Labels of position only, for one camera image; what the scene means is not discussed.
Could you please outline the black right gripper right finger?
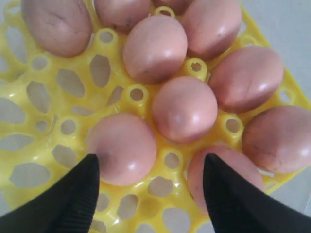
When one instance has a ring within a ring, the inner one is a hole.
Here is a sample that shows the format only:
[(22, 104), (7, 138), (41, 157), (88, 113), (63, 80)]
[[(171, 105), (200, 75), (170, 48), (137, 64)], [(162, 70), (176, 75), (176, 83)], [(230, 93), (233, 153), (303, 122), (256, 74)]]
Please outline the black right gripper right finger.
[(253, 186), (214, 153), (205, 156), (205, 203), (217, 233), (309, 233), (310, 217)]

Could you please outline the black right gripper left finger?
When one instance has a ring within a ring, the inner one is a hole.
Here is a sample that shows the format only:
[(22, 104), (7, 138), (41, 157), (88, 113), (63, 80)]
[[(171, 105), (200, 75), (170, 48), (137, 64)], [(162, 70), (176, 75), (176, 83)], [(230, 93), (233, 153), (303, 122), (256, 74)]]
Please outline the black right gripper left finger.
[(89, 154), (48, 190), (1, 216), (2, 233), (87, 233), (100, 184), (99, 160)]

